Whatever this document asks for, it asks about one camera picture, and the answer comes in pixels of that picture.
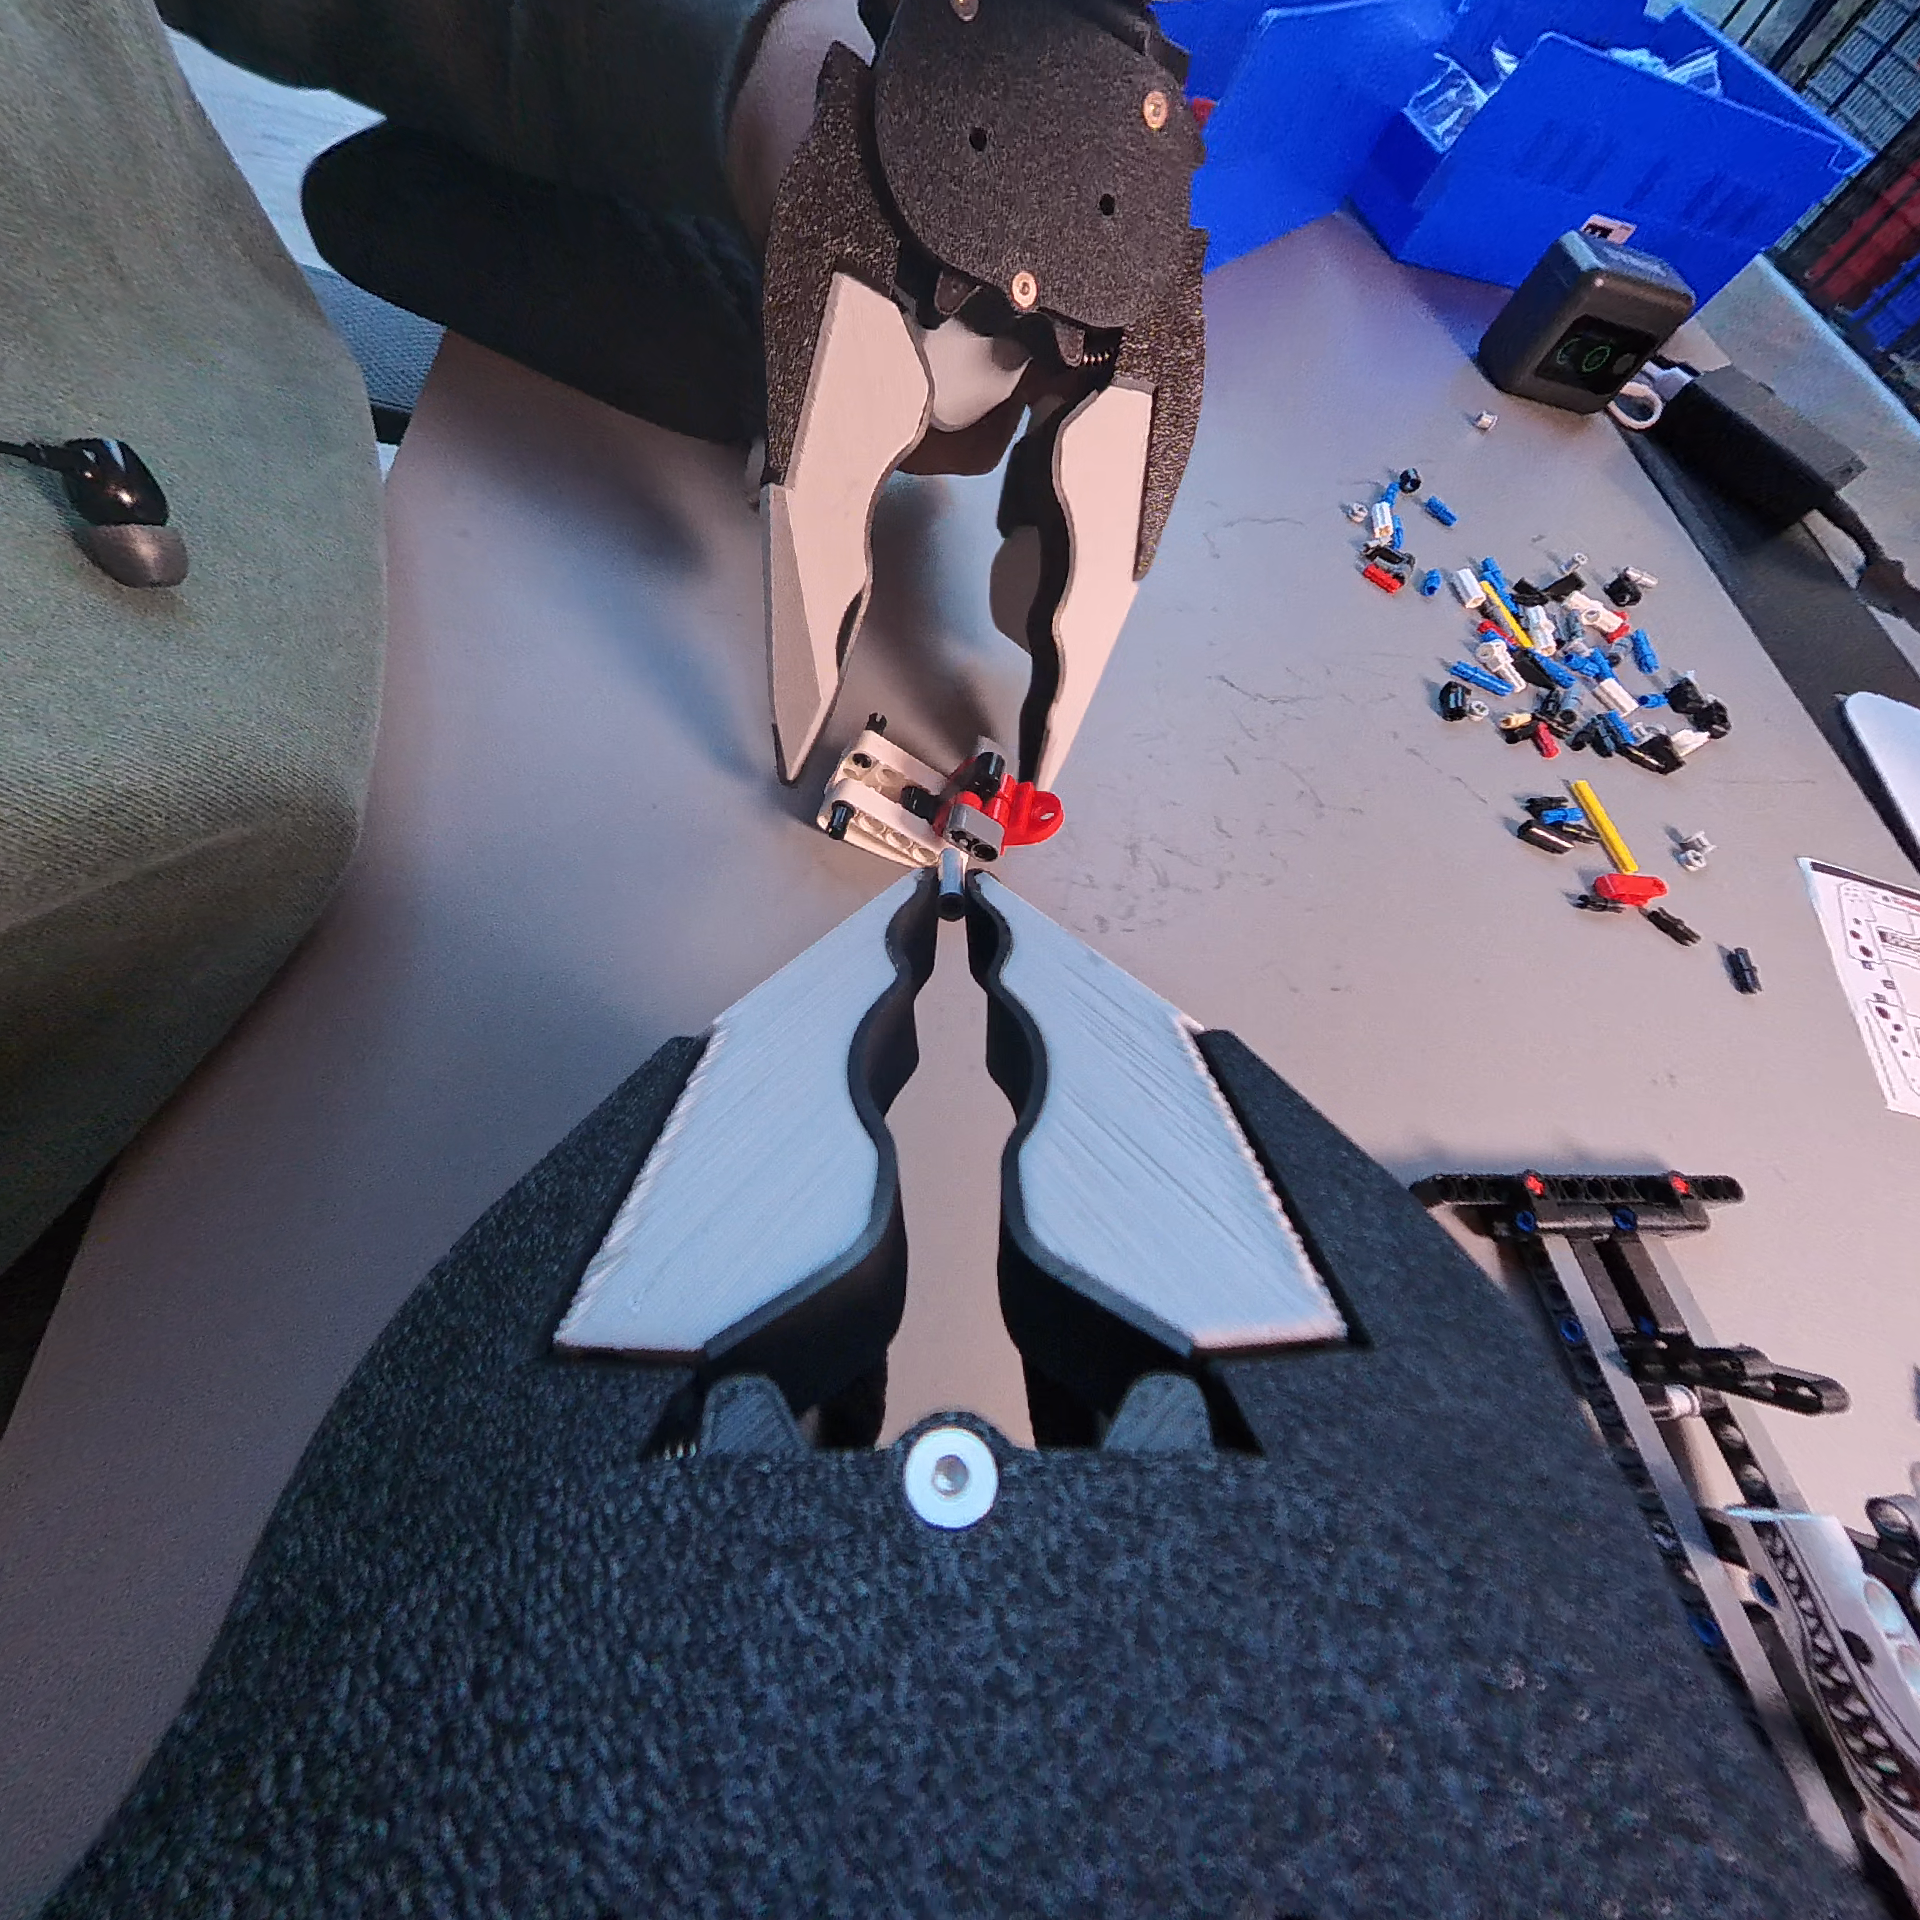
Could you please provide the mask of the white toy brick piece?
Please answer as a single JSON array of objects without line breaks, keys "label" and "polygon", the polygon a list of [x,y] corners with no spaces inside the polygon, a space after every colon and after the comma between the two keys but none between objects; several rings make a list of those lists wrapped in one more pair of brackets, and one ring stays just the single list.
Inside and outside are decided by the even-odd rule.
[{"label": "white toy brick piece", "polygon": [[910,869],[935,867],[943,837],[933,812],[947,778],[894,742],[884,715],[873,711],[836,763],[815,826],[834,841]]}]

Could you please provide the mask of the printed instruction sheet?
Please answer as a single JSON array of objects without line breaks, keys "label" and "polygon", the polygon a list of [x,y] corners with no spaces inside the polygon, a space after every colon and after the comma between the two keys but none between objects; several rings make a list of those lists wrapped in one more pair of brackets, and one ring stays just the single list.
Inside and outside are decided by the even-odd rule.
[{"label": "printed instruction sheet", "polygon": [[1918,893],[1810,858],[1798,869],[1886,1105],[1918,1115]]}]

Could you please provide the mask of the pile of small toy bricks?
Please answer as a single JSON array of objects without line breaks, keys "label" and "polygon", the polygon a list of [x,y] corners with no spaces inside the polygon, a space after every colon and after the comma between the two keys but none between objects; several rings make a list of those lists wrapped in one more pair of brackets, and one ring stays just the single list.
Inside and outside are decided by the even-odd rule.
[{"label": "pile of small toy bricks", "polygon": [[1554,561],[1543,582],[1511,578],[1498,557],[1431,567],[1413,554],[1413,521],[1441,532],[1459,521],[1413,468],[1340,511],[1357,582],[1453,622],[1431,655],[1419,639],[1385,654],[1409,683],[1378,703],[1370,754],[1402,749],[1421,780],[1393,775],[1387,797],[1406,812],[1441,797],[1431,841],[1475,802],[1515,846],[1558,869],[1572,910],[1642,921],[1700,949],[1663,871],[1631,855],[1594,773],[1578,765],[1588,756],[1671,778],[1727,734],[1724,703],[1692,678],[1661,678],[1650,637],[1627,618],[1650,575],[1629,567],[1602,590],[1582,554]]}]

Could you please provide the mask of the green sweatshirt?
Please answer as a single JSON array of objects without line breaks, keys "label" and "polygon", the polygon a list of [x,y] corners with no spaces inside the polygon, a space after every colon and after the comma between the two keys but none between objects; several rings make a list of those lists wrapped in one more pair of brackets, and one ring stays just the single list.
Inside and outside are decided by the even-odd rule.
[{"label": "green sweatshirt", "polygon": [[150,4],[4,4],[4,439],[157,473],[180,587],[4,462],[4,1259],[299,945],[378,732],[367,395]]}]

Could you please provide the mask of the toy vehicle chassis build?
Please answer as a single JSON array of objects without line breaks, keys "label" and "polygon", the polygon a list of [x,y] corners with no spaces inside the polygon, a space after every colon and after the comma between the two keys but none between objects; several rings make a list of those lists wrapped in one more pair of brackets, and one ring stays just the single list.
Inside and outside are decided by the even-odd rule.
[{"label": "toy vehicle chassis build", "polygon": [[1716,1175],[1441,1172],[1413,1186],[1527,1269],[1597,1438],[1697,1636],[1740,1683],[1818,1834],[1918,1899],[1916,1495],[1818,1513],[1758,1410],[1823,1418],[1845,1387],[1722,1341],[1660,1252],[1741,1198]]}]

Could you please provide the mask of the black power adapter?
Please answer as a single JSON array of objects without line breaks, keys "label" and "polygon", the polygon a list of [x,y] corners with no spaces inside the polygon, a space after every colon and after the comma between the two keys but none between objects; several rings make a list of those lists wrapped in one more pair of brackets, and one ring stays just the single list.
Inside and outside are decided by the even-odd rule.
[{"label": "black power adapter", "polygon": [[1732,366],[1673,388],[1649,436],[1766,532],[1841,509],[1841,493],[1865,466],[1834,434]]}]

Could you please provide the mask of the person's left hand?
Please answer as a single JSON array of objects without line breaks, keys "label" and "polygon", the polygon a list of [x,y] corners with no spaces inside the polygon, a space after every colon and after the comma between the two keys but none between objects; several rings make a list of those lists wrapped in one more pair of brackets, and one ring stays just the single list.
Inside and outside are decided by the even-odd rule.
[{"label": "person's left hand", "polygon": [[844,44],[873,57],[858,2],[779,2],[759,27],[727,117],[727,182],[757,252],[772,227],[786,164],[807,137],[825,57]]}]

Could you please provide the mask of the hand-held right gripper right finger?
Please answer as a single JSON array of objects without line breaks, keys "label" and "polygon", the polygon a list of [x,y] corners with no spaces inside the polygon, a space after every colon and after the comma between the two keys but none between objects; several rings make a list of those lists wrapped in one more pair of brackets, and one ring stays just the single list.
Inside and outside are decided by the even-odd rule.
[{"label": "hand-held right gripper right finger", "polygon": [[1001,1157],[998,1303],[1029,1373],[1124,1387],[1348,1330],[1197,1026],[998,881],[969,885]]}]

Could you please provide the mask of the white document stand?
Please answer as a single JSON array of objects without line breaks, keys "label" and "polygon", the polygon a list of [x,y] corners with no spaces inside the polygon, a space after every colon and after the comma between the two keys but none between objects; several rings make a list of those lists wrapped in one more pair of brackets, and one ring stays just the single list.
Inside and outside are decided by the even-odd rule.
[{"label": "white document stand", "polygon": [[1865,782],[1890,827],[1918,862],[1918,709],[1873,690],[1841,700],[1841,718],[1858,747]]}]

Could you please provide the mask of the black device with green screen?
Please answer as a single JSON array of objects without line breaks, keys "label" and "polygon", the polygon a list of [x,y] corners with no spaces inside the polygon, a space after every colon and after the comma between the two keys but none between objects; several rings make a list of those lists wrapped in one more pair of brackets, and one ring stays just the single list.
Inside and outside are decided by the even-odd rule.
[{"label": "black device with green screen", "polygon": [[1565,231],[1494,315],[1477,363],[1501,393],[1590,415],[1694,308],[1689,284],[1657,257]]}]

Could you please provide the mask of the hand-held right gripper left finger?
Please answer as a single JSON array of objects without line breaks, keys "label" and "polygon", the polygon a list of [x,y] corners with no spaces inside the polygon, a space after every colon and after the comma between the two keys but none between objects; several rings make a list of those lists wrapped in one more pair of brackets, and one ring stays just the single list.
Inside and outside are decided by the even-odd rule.
[{"label": "hand-held right gripper left finger", "polygon": [[918,1062],[939,882],[901,877],[711,1026],[559,1350],[846,1387],[905,1308],[884,1113]]}]

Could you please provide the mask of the grey desk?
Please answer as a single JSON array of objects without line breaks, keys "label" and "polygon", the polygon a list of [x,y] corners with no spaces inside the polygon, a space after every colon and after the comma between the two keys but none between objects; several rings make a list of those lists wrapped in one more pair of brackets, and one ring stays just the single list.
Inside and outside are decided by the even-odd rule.
[{"label": "grey desk", "polygon": [[[1770,1419],[1814,1505],[1916,1459],[1916,1119],[1886,1109],[1798,858],[1903,850],[1602,420],[1490,395],[1501,293],[1345,214],[1207,278],[1207,418],[1077,738],[1037,910],[1261,1054],[1372,1157],[1731,1172],[1677,1258],[1711,1329],[1847,1382]],[[1417,466],[1468,556],[1643,565],[1732,711],[1594,771],[1642,860],[1706,833],[1703,935],[1587,916],[1374,758],[1385,654],[1452,618],[1354,575],[1340,505]],[[367,823],[294,962],[118,1162],[4,1435],[4,1916],[179,1711],[276,1495],[397,1303],[663,1039],[886,885],[772,778],[735,460],[445,343],[387,484]],[[1741,997],[1722,949],[1754,954]]]}]

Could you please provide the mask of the red toy brick piece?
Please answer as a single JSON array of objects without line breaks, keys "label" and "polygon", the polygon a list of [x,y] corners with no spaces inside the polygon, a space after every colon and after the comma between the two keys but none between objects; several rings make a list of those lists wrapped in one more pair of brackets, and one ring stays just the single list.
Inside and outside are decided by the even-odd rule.
[{"label": "red toy brick piece", "polygon": [[935,810],[938,835],[979,862],[1042,843],[1065,819],[1061,801],[1015,780],[991,742],[982,742],[949,775]]}]

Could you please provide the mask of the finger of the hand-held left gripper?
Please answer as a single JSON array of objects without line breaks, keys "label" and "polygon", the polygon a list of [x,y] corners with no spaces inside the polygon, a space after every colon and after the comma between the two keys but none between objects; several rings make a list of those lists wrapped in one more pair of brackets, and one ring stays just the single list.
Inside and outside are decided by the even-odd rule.
[{"label": "finger of the hand-held left gripper", "polygon": [[873,590],[873,502],[921,442],[930,375],[886,295],[830,295],[783,479],[762,492],[777,771],[796,785]]},{"label": "finger of the hand-held left gripper", "polygon": [[1015,445],[998,502],[998,628],[1029,654],[1020,778],[1053,786],[1135,596],[1153,395],[1106,386]]}]

